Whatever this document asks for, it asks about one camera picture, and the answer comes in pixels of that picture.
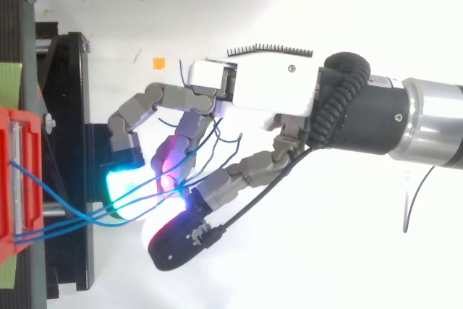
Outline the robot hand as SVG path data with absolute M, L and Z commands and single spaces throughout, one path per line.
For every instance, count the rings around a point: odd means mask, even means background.
M 213 245 L 226 229 L 212 227 L 208 215 L 247 188 L 269 191 L 306 155 L 317 85 L 311 58 L 307 50 L 257 44 L 229 51 L 223 59 L 200 59 L 191 63 L 186 85 L 153 82 L 109 117 L 114 165 L 134 169 L 145 163 L 138 127 L 160 108 L 182 113 L 173 135 L 150 160 L 158 208 L 175 199 L 184 205 L 148 240 L 158 270 L 179 268 Z M 278 130 L 272 149 L 227 160 L 210 174 L 196 171 L 197 152 L 226 116 Z

